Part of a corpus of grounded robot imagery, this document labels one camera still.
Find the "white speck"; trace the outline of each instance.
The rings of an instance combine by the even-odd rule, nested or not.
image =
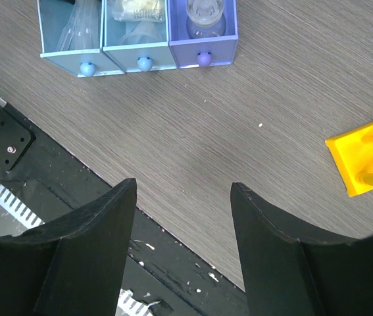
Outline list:
[[[215,277],[215,274],[214,273],[209,273],[208,274],[212,279],[214,279],[216,282],[219,282],[218,279]]]

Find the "yellow plastic stand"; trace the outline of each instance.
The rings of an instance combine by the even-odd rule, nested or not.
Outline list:
[[[350,197],[373,190],[373,123],[325,143]]]

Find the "purple knob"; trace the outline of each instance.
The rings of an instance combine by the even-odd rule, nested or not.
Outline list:
[[[200,67],[208,67],[209,65],[211,65],[211,53],[199,53],[198,65]]]

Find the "storage box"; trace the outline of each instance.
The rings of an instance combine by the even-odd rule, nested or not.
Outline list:
[[[179,68],[229,65],[237,45],[236,0],[225,0],[226,33],[215,38],[190,39],[187,28],[187,0],[168,0],[169,44]]]
[[[153,23],[161,41],[155,43],[122,43],[122,38],[139,23],[119,22],[112,16],[112,0],[103,0],[105,35],[103,51],[126,72],[175,69],[172,52],[168,46],[168,11],[166,5],[165,22]]]
[[[59,38],[68,24],[74,5],[65,0],[37,0],[41,33],[41,58],[78,77],[123,74],[124,71],[102,50],[103,10],[99,11],[99,45],[94,49],[57,51]]]

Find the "gray wood grain surface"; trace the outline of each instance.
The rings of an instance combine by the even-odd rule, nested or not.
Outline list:
[[[237,7],[231,66],[77,79],[40,59],[36,2],[0,1],[0,95],[111,184],[136,177],[139,206],[243,286],[233,181],[373,233],[373,192],[348,198],[324,145],[373,120],[373,1]]]

